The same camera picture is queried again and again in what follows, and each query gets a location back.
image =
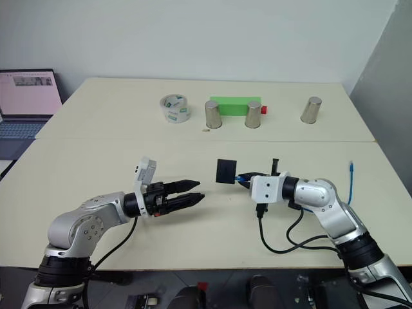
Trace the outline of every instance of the blue cable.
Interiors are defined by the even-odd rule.
[[[349,165],[349,171],[350,171],[350,187],[349,187],[349,200],[348,200],[348,205],[350,205],[350,202],[352,201],[352,190],[353,190],[353,162],[350,162]]]

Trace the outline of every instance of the metal cup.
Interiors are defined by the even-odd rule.
[[[207,101],[205,103],[206,126],[211,129],[217,129],[221,126],[219,105],[216,101]]]
[[[247,115],[245,120],[245,126],[255,129],[260,126],[260,115],[262,110],[262,104],[258,101],[250,101],[247,104]]]
[[[310,97],[306,107],[304,108],[301,120],[305,124],[314,124],[316,122],[317,114],[321,108],[322,100],[318,97]]]

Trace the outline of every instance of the green block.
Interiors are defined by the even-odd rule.
[[[219,104],[219,112],[223,116],[246,116],[250,101],[261,103],[260,97],[211,97],[210,100]]]

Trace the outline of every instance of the gray floor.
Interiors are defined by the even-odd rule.
[[[210,309],[246,309],[245,283],[254,274],[267,276],[278,288],[285,308],[309,308],[302,277],[308,270],[182,270],[176,272],[133,272],[133,282],[127,286],[91,281],[90,308],[125,308],[129,295],[156,293],[161,303],[156,309],[166,309],[169,301],[185,286],[207,282],[207,303]],[[33,281],[34,270],[0,268],[0,309],[19,308],[27,286]],[[323,285],[330,308],[358,308],[355,294],[344,278]]]

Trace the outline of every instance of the tape roll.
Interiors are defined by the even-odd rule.
[[[160,101],[160,107],[168,122],[180,124],[191,117],[184,95],[168,95]]]

